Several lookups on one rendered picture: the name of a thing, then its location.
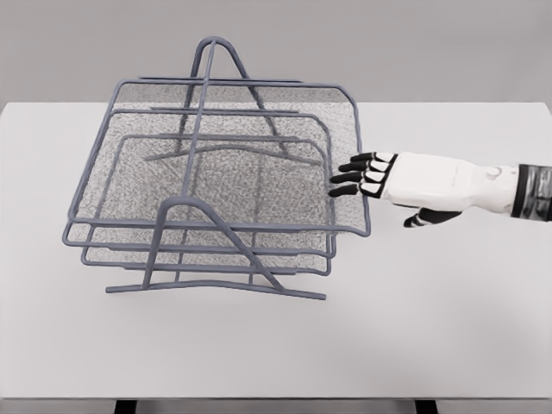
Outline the large grey mesh tray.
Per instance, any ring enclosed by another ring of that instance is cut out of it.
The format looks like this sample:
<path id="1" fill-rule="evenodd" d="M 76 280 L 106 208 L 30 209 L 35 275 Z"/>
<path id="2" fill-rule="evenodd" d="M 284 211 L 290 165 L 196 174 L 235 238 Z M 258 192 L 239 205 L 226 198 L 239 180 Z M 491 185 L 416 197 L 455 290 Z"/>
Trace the large grey mesh tray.
<path id="1" fill-rule="evenodd" d="M 83 184 L 83 177 L 109 116 L 118 109 L 151 110 L 162 107 L 197 111 L 201 90 L 200 79 L 191 78 L 139 78 L 119 83 L 78 184 L 68 213 L 67 224 L 78 191 Z M 343 88 L 337 85 L 309 84 L 299 81 L 215 79 L 209 82 L 204 99 L 204 112 L 208 110 L 297 111 L 318 116 L 328 127 L 332 141 L 332 160 L 324 181 L 325 196 L 336 208 L 336 223 L 332 226 L 332 230 L 334 234 L 343 232 L 360 236 L 370 234 L 369 206 L 365 198 L 329 196 L 330 177 L 336 174 L 339 165 L 348 161 L 350 155 L 361 149 L 357 106 Z"/>

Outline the small grey mesh tray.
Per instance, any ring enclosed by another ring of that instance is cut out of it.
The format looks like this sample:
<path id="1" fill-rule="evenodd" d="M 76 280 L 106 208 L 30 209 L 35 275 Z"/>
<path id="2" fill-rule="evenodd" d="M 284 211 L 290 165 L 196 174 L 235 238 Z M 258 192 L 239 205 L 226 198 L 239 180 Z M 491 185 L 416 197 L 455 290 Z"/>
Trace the small grey mesh tray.
<path id="1" fill-rule="evenodd" d="M 95 265 L 134 265 L 147 261 L 151 229 L 130 228 L 130 220 L 154 220 L 160 204 L 181 194 L 190 143 L 169 137 L 127 136 L 116 150 L 113 166 L 91 208 L 97 220 L 115 219 L 115 227 L 99 224 L 75 231 L 85 243 L 85 261 Z M 323 226 L 333 211 L 323 199 L 318 177 L 326 158 L 317 144 L 282 137 L 276 141 L 250 136 L 209 136 L 198 142 L 188 194 L 208 204 L 251 247 L 269 270 L 278 274 L 326 275 L 335 239 Z M 163 232 L 166 253 L 157 261 L 183 264 L 184 271 L 244 272 L 240 254 L 176 252 L 176 246 L 230 247 L 223 233 L 207 229 L 208 217 L 198 209 L 176 206 Z"/>

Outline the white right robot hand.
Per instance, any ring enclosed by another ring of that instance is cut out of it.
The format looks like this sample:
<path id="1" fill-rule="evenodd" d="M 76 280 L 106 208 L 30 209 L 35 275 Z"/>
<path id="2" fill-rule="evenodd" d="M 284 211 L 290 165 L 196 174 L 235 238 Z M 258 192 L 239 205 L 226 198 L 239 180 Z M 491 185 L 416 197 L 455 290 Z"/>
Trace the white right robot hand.
<path id="1" fill-rule="evenodd" d="M 357 195 L 416 208 L 407 229 L 445 223 L 474 205 L 474 165 L 448 157 L 403 152 L 357 154 L 329 179 L 329 196 Z"/>

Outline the medium grey mesh tray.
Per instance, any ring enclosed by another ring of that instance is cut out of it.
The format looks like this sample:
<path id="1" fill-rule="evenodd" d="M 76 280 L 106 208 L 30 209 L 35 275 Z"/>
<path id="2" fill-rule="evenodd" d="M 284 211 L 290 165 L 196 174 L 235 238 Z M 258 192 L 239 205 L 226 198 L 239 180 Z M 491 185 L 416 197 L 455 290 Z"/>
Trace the medium grey mesh tray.
<path id="1" fill-rule="evenodd" d="M 173 266 L 320 267 L 335 252 L 325 196 L 329 129 L 297 111 L 118 109 L 104 124 L 65 231 L 88 263 L 147 260 L 160 205 L 157 261 Z"/>

